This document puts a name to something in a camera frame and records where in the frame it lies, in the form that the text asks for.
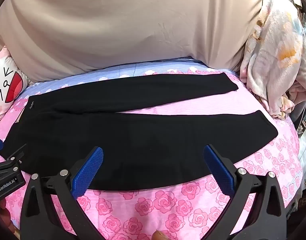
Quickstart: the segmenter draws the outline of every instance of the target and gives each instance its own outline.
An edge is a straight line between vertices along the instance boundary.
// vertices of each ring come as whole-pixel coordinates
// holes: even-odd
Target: pink rose pattern
[[[212,176],[209,176],[206,178],[205,188],[208,192],[214,193],[219,189],[219,185]]]
[[[169,230],[162,230],[161,232],[170,238],[170,240],[179,240],[175,232],[170,232]]]
[[[244,209],[248,212],[250,212],[252,204],[254,201],[254,196],[253,195],[249,195],[248,200],[245,203]]]
[[[243,167],[248,171],[248,173],[253,174],[255,170],[255,165],[252,161],[243,162]]]
[[[179,200],[177,207],[175,208],[176,212],[185,217],[192,211],[193,207],[190,201],[185,201],[183,199]]]
[[[155,193],[155,200],[153,201],[154,207],[165,214],[175,206],[177,199],[174,197],[173,192],[160,190]]]
[[[153,209],[152,200],[143,197],[139,198],[135,204],[135,210],[140,214],[140,216],[149,214]]]
[[[100,234],[106,239],[106,240],[109,240],[109,238],[110,238],[110,236],[109,236],[109,234],[107,233],[107,232],[105,232],[105,231],[102,231],[101,229],[97,229],[99,232],[100,232]]]
[[[122,233],[116,233],[111,240],[132,240],[128,236],[122,234]]]
[[[209,219],[212,222],[215,222],[218,219],[219,215],[222,213],[222,211],[223,208],[221,207],[212,207],[209,213]]]
[[[220,206],[225,206],[230,200],[230,197],[224,195],[222,191],[219,191],[216,197],[215,202],[218,203]]]
[[[138,235],[142,230],[142,223],[137,220],[137,218],[130,218],[123,224],[123,231],[131,234]]]
[[[283,186],[282,189],[281,189],[281,192],[282,192],[282,197],[284,199],[287,199],[288,198],[288,192],[289,192],[287,187]]]
[[[84,212],[91,208],[91,200],[86,196],[78,197],[77,202],[80,204]]]
[[[96,203],[96,209],[100,216],[107,215],[113,211],[111,203],[104,198],[99,198]]]
[[[178,70],[170,70],[169,72],[184,73]],[[212,72],[189,70],[184,74],[212,74]],[[234,75],[228,74],[228,76],[233,81],[238,80]],[[28,96],[15,101],[6,117],[21,111],[26,105],[27,100]],[[285,123],[290,125],[292,136],[290,136],[290,132],[285,132],[282,138],[275,138],[265,148],[259,150],[238,165],[258,175],[265,175],[268,171],[275,172],[277,177],[279,176],[284,203],[287,205],[301,184],[302,167],[297,159],[299,141],[289,119],[285,121],[274,120],[274,123],[278,129],[280,129],[280,123],[283,123],[284,127]],[[0,134],[0,138],[5,138],[6,135]],[[30,176],[26,173],[23,174],[26,181],[28,181]],[[19,225],[20,209],[25,190],[26,187],[22,187],[7,197],[7,208],[10,211],[12,220],[17,225]],[[149,229],[150,226],[147,223],[146,216],[151,216],[151,218],[159,217],[162,221],[164,220],[165,223],[162,223],[163,227],[158,229],[171,240],[179,240],[181,232],[185,233],[188,227],[191,230],[195,230],[202,237],[213,225],[223,207],[229,201],[229,197],[221,192],[212,176],[163,190],[121,192],[118,195],[122,199],[116,197],[114,193],[88,190],[85,196],[79,197],[77,200],[82,209],[87,211],[88,216],[91,216],[92,221],[99,222],[98,230],[107,240],[150,240],[152,230]],[[52,196],[52,199],[64,228],[67,231],[73,232],[57,196]],[[250,210],[253,201],[254,196],[250,195],[244,207],[247,212]],[[121,206],[123,211],[126,209],[129,212],[122,212],[120,215],[117,211]],[[124,215],[130,214],[132,209],[134,212],[136,211],[137,218],[124,218]]]
[[[151,236],[147,234],[139,234],[135,240],[151,240]]]
[[[181,192],[189,200],[194,199],[200,193],[200,184],[197,182],[184,183]]]
[[[133,197],[137,196],[139,192],[138,191],[133,191],[133,192],[121,192],[120,194],[123,195],[124,199],[130,200]]]
[[[205,228],[202,228],[202,233],[200,233],[200,238],[202,238],[208,231],[209,231],[209,227],[205,227]]]
[[[184,217],[177,216],[176,214],[170,214],[165,222],[165,227],[172,233],[180,231],[184,225]]]
[[[189,216],[190,227],[205,227],[208,220],[208,214],[203,212],[200,208],[194,210],[194,212]]]
[[[117,233],[121,229],[121,222],[119,219],[109,216],[105,219],[102,226],[109,233]]]

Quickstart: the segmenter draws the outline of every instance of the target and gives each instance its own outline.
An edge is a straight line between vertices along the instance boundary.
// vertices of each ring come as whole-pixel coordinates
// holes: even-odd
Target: pink fabric
[[[187,73],[210,74],[208,71],[198,70],[195,72],[188,70]],[[299,140],[295,128],[289,117],[285,121],[274,120],[238,78],[231,74],[228,76],[238,85],[237,91],[131,112],[138,114],[248,114],[260,109],[277,128],[279,135],[263,149],[235,166],[244,167],[250,173],[259,175],[274,171],[286,206],[294,197],[302,179],[302,167],[298,160]],[[22,99],[18,105],[15,104],[15,107],[9,110],[0,122],[1,139],[5,139],[10,126],[23,109],[25,100]],[[28,181],[30,176],[23,174]],[[7,197],[7,208],[17,225],[25,189],[26,187],[22,187]],[[57,196],[53,196],[53,201],[64,228],[72,232],[72,227]],[[182,185],[145,191],[88,190],[84,196],[78,198],[86,215],[100,233],[110,240],[149,240],[156,229],[161,230],[172,240],[200,239],[214,224],[228,201],[229,197],[222,194],[211,175]],[[234,232],[242,228],[253,201],[254,195],[250,195]]]

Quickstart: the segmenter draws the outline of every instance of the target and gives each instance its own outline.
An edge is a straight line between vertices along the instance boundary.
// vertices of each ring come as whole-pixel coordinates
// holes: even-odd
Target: rose print
[[[230,197],[224,195],[222,191],[219,191],[216,197],[215,202],[218,203],[220,206],[225,206],[230,200]]]
[[[278,178],[280,175],[279,169],[277,168],[272,168],[272,171],[274,172],[274,174],[276,175],[276,177]]]
[[[194,228],[205,227],[208,220],[208,214],[203,212],[200,208],[194,210],[194,212],[189,216],[189,225]]]
[[[142,230],[142,223],[137,218],[130,218],[123,224],[123,231],[131,234],[138,235]]]
[[[280,145],[285,148],[285,141],[283,139],[279,139]]]
[[[267,149],[264,149],[263,151],[264,151],[264,155],[265,155],[268,159],[270,159],[270,158],[271,158],[271,152],[270,152],[269,150],[267,150]]]
[[[135,197],[139,192],[133,191],[133,192],[120,192],[121,195],[123,195],[124,199],[130,200],[133,197]]]
[[[246,211],[250,212],[252,204],[254,201],[254,196],[253,195],[249,195],[248,200],[245,203],[245,206],[243,209],[245,209]]]
[[[149,214],[153,209],[154,207],[152,200],[144,197],[140,197],[135,204],[135,210],[140,214],[140,216]]]
[[[184,218],[176,214],[170,214],[165,222],[165,227],[172,233],[178,232],[184,225]]]
[[[19,206],[19,208],[22,208],[22,206],[23,206],[23,200],[24,200],[23,197],[21,197],[21,198],[18,200],[17,205]]]
[[[263,169],[263,167],[257,165],[257,166],[256,166],[256,173],[257,173],[257,175],[264,175],[264,169]]]
[[[279,158],[280,162],[284,162],[284,156],[281,153],[279,153],[278,158]]]
[[[95,207],[100,216],[107,215],[113,211],[111,203],[104,198],[99,198],[99,201],[96,203]]]
[[[288,170],[291,169],[291,163],[289,161],[285,161],[285,166]]]
[[[109,238],[110,238],[110,236],[109,236],[109,234],[107,233],[107,232],[103,232],[101,229],[97,229],[99,232],[100,232],[100,234],[106,239],[106,240],[109,240]]]
[[[278,159],[277,158],[275,158],[275,157],[272,157],[272,164],[274,165],[274,166],[279,166],[279,161],[278,161]]]
[[[73,230],[73,228],[71,227],[71,224],[70,224],[70,222],[68,221],[66,215],[62,215],[60,220],[61,220],[62,225],[63,225],[63,227],[64,227],[64,229],[65,229],[66,231],[72,231],[72,230]]]
[[[111,240],[132,240],[128,236],[122,234],[122,233],[116,233]]]
[[[170,238],[170,240],[178,240],[177,234],[175,232],[170,232],[168,230],[162,230],[161,232]]]
[[[174,197],[173,192],[159,190],[155,193],[155,200],[153,201],[154,207],[165,214],[175,206],[177,199]]]
[[[77,202],[80,204],[83,211],[89,210],[91,208],[91,200],[86,196],[78,197]]]
[[[285,174],[285,165],[283,164],[283,163],[281,163],[280,165],[279,165],[279,169],[280,169],[280,172],[281,173],[283,173],[283,174]]]
[[[107,217],[102,224],[104,229],[109,233],[117,233],[118,231],[120,231],[120,225],[120,220],[113,216]]]
[[[102,192],[100,190],[94,190],[93,193],[94,195],[99,196]]]
[[[189,200],[194,199],[200,193],[200,184],[197,182],[184,183],[181,192]]]
[[[147,234],[139,234],[135,240],[151,240],[151,236]]]
[[[220,214],[222,213],[223,211],[223,208],[221,207],[212,207],[211,208],[211,211],[210,211],[210,214],[209,214],[209,219],[212,221],[212,222],[215,222],[218,217],[220,216]]]
[[[293,193],[294,193],[294,184],[293,183],[290,184],[290,186],[289,186],[289,192],[293,196]]]
[[[60,203],[59,200],[58,200],[58,197],[55,197],[55,198],[53,199],[53,202],[54,202],[55,206],[58,208],[58,210],[59,210],[60,212],[63,212],[63,208],[62,208],[62,206],[61,206],[61,203]]]
[[[177,204],[178,206],[175,208],[175,210],[182,217],[187,216],[193,209],[190,201],[181,199]]]
[[[275,143],[275,145],[276,145],[276,147],[277,147],[277,149],[278,149],[279,151],[282,151],[282,147],[281,147],[281,145],[280,145],[280,144]]]
[[[297,188],[300,187],[300,178],[299,177],[295,178],[295,185],[297,185]]]
[[[259,152],[256,152],[254,154],[254,157],[255,157],[255,161],[260,163],[260,164],[263,164],[263,155]]]
[[[209,227],[205,227],[205,228],[202,228],[202,233],[200,233],[200,238],[202,238],[208,231],[209,231]]]
[[[253,171],[255,170],[255,165],[253,164],[252,161],[243,162],[243,167],[244,167],[249,173],[253,173]]]
[[[295,177],[295,170],[294,170],[294,168],[291,168],[290,173],[291,173],[292,177]]]
[[[212,176],[206,178],[205,188],[208,192],[214,193],[218,190],[219,185],[216,183]]]
[[[282,192],[282,197],[284,199],[287,199],[288,198],[288,192],[289,192],[287,187],[283,186],[282,189],[281,189],[281,192]]]

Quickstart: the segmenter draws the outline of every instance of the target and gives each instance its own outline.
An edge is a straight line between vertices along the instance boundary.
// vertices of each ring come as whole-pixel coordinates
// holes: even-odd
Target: finger
[[[8,226],[9,230],[11,230],[12,233],[15,233],[15,226],[13,225],[13,222],[11,221],[11,224]]]
[[[170,238],[168,238],[161,231],[156,230],[152,235],[152,240],[170,240]]]
[[[0,210],[0,217],[2,218],[7,227],[9,227],[11,223],[13,223],[11,221],[11,214],[7,209]]]
[[[0,208],[1,209],[5,209],[6,208],[6,198],[2,199],[0,201]]]

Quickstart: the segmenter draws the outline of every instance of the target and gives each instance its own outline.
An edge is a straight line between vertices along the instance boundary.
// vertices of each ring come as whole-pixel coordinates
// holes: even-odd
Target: black clamp
[[[87,163],[89,158],[92,158],[92,152],[81,163]],[[265,176],[257,176],[249,174],[244,168],[236,169],[229,159],[222,158],[211,145],[205,147],[204,158],[222,192],[231,198],[202,240],[285,240],[286,215],[275,174],[268,172]],[[72,180],[83,167],[85,164],[75,165],[73,175],[67,170],[48,178],[32,175],[21,213],[22,240],[104,240],[72,191]],[[230,235],[251,193],[256,193],[256,197],[245,225],[242,230]],[[58,196],[76,235],[63,228],[51,194]]]
[[[0,200],[26,183],[19,166],[25,146],[26,144],[14,152],[6,161],[0,163]],[[2,148],[3,142],[0,140],[0,150]]]

